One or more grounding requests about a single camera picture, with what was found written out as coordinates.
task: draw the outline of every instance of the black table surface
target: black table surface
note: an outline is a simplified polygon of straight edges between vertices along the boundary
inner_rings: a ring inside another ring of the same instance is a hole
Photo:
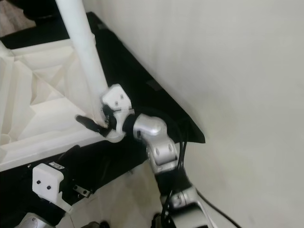
[[[133,107],[165,120],[168,135],[178,142],[168,116],[181,129],[184,140],[204,143],[205,138],[197,125],[174,99],[153,79],[135,57],[124,47],[93,13],[87,14],[96,39],[96,48],[109,86],[120,84],[131,99]],[[34,28],[19,31],[1,38],[9,49],[28,47],[69,38],[62,20],[58,19]],[[155,113],[150,108],[160,110]],[[60,155],[22,165],[0,173],[0,226],[15,227],[27,212],[47,218],[55,225],[63,211],[50,206],[31,190],[31,169],[42,162],[55,161]],[[69,151],[64,161],[74,184],[95,192],[98,188],[133,169],[147,159],[145,146],[133,138],[125,137],[119,143],[97,142]],[[72,189],[64,192],[64,200],[70,204],[81,197]]]

